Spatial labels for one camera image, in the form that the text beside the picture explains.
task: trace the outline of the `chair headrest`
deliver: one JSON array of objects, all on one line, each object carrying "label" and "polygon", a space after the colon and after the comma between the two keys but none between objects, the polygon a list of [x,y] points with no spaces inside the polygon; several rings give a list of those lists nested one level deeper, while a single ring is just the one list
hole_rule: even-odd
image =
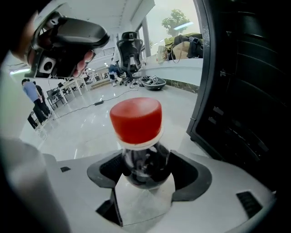
[{"label": "chair headrest", "polygon": [[122,33],[121,38],[123,40],[137,39],[137,33],[135,31],[127,31]]}]

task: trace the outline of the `camera lens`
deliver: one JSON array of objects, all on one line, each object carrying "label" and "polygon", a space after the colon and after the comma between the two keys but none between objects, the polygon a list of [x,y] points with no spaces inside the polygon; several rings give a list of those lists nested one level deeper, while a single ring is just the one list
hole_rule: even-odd
[{"label": "camera lens", "polygon": [[44,70],[45,71],[49,71],[51,68],[53,67],[53,63],[51,63],[50,61],[45,63],[44,65]]}]

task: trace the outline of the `marble baseboard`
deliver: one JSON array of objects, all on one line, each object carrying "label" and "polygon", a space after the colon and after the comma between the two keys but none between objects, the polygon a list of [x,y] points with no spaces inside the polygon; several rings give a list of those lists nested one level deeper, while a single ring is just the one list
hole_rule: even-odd
[{"label": "marble baseboard", "polygon": [[192,93],[198,94],[199,86],[196,86],[194,84],[181,82],[181,81],[175,81],[171,79],[164,79],[166,81],[166,84],[169,86],[177,87],[185,91],[190,91]]}]

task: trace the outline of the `black office chair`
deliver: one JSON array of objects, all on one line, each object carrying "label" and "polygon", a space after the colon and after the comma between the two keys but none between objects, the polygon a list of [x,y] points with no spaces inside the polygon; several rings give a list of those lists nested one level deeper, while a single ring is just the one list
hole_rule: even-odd
[{"label": "black office chair", "polygon": [[120,84],[124,83],[127,86],[128,82],[139,77],[133,77],[140,67],[140,51],[143,41],[137,38],[137,33],[134,31],[124,32],[121,36],[122,40],[117,42],[117,48],[120,53],[121,63],[120,69],[128,73],[128,77]]}]

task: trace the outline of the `sky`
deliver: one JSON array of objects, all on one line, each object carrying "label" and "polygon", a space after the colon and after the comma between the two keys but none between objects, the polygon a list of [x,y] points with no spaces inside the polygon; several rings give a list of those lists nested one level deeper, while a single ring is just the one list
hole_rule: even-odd
[{"label": "sky", "polygon": [[173,9],[181,10],[194,23],[188,26],[182,34],[191,32],[200,33],[197,12],[193,0],[155,0],[155,4],[146,16],[150,40],[154,44],[158,42],[151,49],[152,55],[156,54],[158,46],[165,44],[164,41],[160,42],[162,39],[171,37],[171,35],[167,34],[167,29],[161,25],[161,22],[164,18],[171,16]]}]

